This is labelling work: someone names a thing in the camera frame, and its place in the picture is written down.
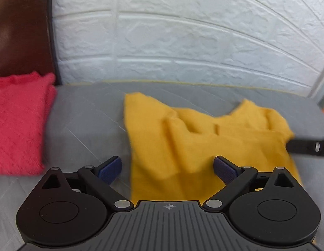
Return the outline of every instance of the blue gripper pad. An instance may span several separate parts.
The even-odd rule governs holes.
[[[121,173],[122,170],[122,163],[121,158],[119,157],[112,157],[99,167],[98,178],[104,181],[106,184],[110,185],[117,176]]]
[[[229,160],[222,156],[217,156],[213,161],[214,173],[228,185],[236,177],[238,177],[242,170],[235,164],[231,163]]]

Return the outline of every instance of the brown wooden panel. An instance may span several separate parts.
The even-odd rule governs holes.
[[[0,0],[0,77],[55,72],[47,0]]]

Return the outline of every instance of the yellow edge trim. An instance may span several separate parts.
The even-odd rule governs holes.
[[[192,85],[192,86],[208,86],[208,87],[225,87],[225,88],[240,88],[240,89],[250,89],[250,90],[266,90],[266,91],[275,91],[275,92],[283,92],[298,95],[294,92],[288,92],[283,90],[275,90],[275,89],[268,89],[268,88],[260,88],[260,87],[247,87],[247,86],[235,86],[235,85],[223,85],[223,84],[205,84],[205,83],[189,83],[189,82],[181,82],[181,81],[157,81],[157,80],[102,80],[98,82],[103,83],[129,83],[129,82],[141,82],[141,83],[166,83],[166,84],[181,84],[181,85]],[[79,82],[79,83],[70,83],[66,84],[65,86],[89,86],[94,84],[95,82]]]

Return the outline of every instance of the triangular cutout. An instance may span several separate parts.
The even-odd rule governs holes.
[[[42,189],[43,190],[46,190],[46,189],[54,189],[54,188],[59,188],[61,185],[60,185],[60,182],[57,178],[56,175],[51,175],[47,181],[45,182],[45,184],[42,186]]]
[[[288,179],[288,177],[281,173],[278,174],[278,177],[276,179],[276,182],[274,183],[275,186],[279,187],[287,187],[287,188],[293,188],[293,183]]]

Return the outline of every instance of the blue rubber pad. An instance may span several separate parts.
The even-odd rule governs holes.
[[[213,162],[214,173],[228,185],[232,182],[237,176],[238,173],[228,164],[226,164],[222,159],[216,157]]]
[[[106,184],[110,185],[121,173],[121,170],[121,158],[116,158],[99,171],[98,178],[100,178]]]

